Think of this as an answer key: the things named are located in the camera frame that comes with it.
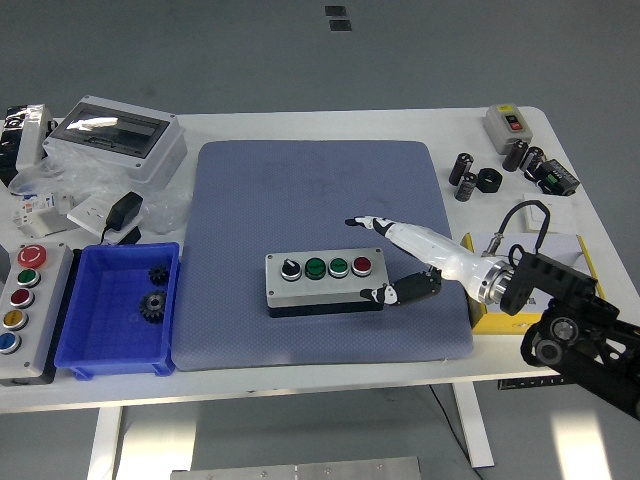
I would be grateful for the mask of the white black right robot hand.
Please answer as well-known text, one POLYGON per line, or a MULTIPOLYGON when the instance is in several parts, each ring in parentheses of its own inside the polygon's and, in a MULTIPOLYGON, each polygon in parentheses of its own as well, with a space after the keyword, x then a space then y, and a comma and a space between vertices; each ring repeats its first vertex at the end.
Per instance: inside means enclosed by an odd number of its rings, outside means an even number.
POLYGON ((439 269, 443 279, 458 281, 474 300, 488 299, 488 274, 494 264, 453 240, 427 227, 381 217, 355 217, 346 219, 345 224, 374 230, 422 263, 439 269))

